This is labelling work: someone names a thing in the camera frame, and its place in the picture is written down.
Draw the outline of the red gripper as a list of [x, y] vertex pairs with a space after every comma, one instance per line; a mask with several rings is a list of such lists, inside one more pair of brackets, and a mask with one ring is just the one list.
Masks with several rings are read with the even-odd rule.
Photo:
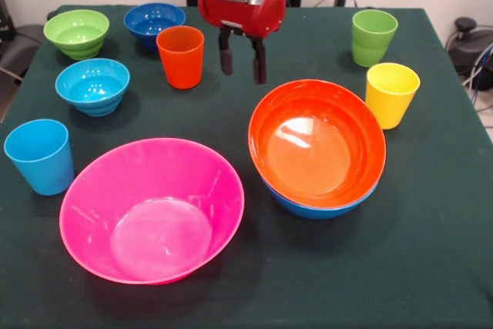
[[220, 64], [225, 75], [233, 74], [229, 37], [232, 29], [249, 35], [255, 52], [253, 77], [257, 84], [267, 82], [266, 51], [263, 39], [280, 29], [286, 13], [286, 0], [197, 0], [202, 17], [220, 27]]

